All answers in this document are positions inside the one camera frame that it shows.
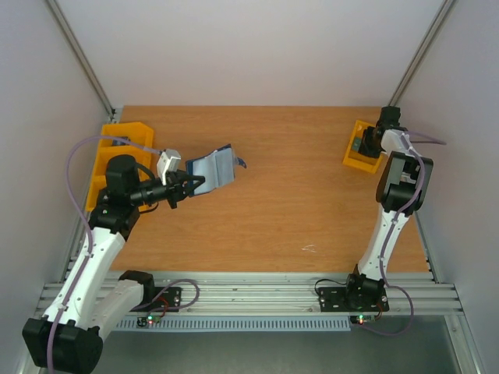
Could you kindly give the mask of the blue card holder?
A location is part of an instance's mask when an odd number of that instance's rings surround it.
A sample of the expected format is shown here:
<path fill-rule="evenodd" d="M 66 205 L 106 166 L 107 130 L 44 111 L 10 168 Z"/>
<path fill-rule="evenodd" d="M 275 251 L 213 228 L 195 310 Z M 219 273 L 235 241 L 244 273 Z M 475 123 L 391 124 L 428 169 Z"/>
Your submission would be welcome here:
<path fill-rule="evenodd" d="M 186 171 L 189 175 L 204 177 L 204 182 L 189 196 L 207 194 L 234 182 L 237 167 L 247 168 L 247 164 L 235 155 L 231 144 L 217 148 L 206 156 L 186 161 Z"/>

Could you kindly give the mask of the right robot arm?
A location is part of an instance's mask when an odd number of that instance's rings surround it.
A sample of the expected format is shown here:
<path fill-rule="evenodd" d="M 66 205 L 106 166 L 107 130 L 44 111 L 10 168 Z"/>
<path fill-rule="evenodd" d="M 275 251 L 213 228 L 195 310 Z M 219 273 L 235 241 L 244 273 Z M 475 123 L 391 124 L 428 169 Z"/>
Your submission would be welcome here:
<path fill-rule="evenodd" d="M 345 304 L 352 311 L 383 305 L 389 259 L 405 224 L 423 204 L 434 166 L 413 146 L 400 117 L 400 108 L 386 106 L 375 125 L 356 121 L 343 158 L 345 166 L 374 173 L 381 158 L 387 157 L 375 195 L 377 222 L 344 290 Z"/>

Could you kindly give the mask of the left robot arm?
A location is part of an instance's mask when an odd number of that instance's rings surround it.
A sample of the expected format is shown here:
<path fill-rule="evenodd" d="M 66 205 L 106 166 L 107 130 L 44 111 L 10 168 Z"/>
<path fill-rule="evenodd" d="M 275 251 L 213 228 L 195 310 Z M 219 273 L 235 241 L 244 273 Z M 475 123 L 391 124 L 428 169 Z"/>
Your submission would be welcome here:
<path fill-rule="evenodd" d="M 163 200 L 172 209 L 191 196 L 205 178 L 179 170 L 179 154 L 161 153 L 156 178 L 140 181 L 139 164 L 128 154 L 114 156 L 105 170 L 106 186 L 85 221 L 87 237 L 59 295 L 39 318 L 29 318 L 23 339 L 34 364 L 52 372 L 91 373 L 104 342 L 132 309 L 157 301 L 149 273 L 127 271 L 101 301 L 97 294 L 110 265 L 140 218 L 139 208 Z"/>

